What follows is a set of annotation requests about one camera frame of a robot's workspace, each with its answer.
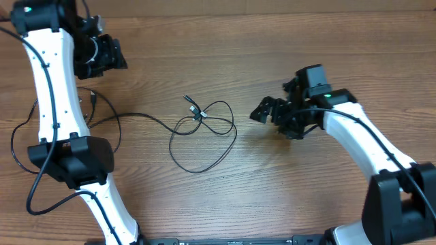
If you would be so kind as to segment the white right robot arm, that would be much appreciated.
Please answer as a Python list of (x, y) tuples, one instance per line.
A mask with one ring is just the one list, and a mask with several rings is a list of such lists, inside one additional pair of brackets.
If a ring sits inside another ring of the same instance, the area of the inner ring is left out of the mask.
[(320, 64), (283, 84), (286, 99), (265, 97), (250, 119), (268, 119), (289, 140), (319, 127), (346, 149), (369, 183), (360, 220), (292, 244), (408, 244), (435, 237), (435, 166), (417, 163), (369, 120), (347, 89), (335, 90)]

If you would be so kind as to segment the black usb cable silver plug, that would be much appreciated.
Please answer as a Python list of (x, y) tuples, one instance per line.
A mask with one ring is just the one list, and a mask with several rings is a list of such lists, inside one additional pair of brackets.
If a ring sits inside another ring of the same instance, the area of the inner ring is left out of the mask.
[[(238, 129), (235, 125), (233, 110), (228, 102), (223, 100), (214, 101), (205, 108), (201, 108), (193, 99), (189, 99), (188, 102), (191, 104), (191, 114), (179, 119), (174, 128), (170, 130), (171, 135), (168, 142), (168, 152), (174, 164), (184, 172), (203, 174), (220, 164), (230, 153), (236, 143)], [(208, 111), (214, 106), (224, 107), (224, 110), (228, 111), (229, 114), (226, 117), (210, 116)], [(188, 138), (186, 140), (187, 143), (193, 144), (189, 147), (190, 150), (193, 150), (193, 156), (187, 157), (181, 163), (176, 158), (176, 155), (174, 155), (173, 147), (181, 146), (181, 143), (175, 144), (174, 140), (181, 140), (183, 137)], [(212, 153), (211, 150), (206, 149), (209, 143), (219, 147), (217, 151), (212, 154), (217, 158), (211, 161), (207, 166), (202, 167), (198, 165), (189, 169), (190, 160), (197, 163), (199, 160), (207, 159), (207, 157), (203, 155), (204, 153)]]

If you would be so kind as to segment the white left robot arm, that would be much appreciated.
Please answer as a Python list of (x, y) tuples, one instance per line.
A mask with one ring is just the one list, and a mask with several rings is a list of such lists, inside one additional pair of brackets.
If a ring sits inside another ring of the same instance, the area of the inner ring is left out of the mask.
[(49, 175), (83, 198), (105, 244), (143, 244), (114, 182), (114, 150), (108, 140), (90, 134), (76, 86), (77, 80), (127, 67), (119, 41), (104, 33), (99, 16), (79, 16), (74, 1), (17, 1), (10, 18), (37, 92), (39, 142), (27, 151), (39, 168), (37, 177)]

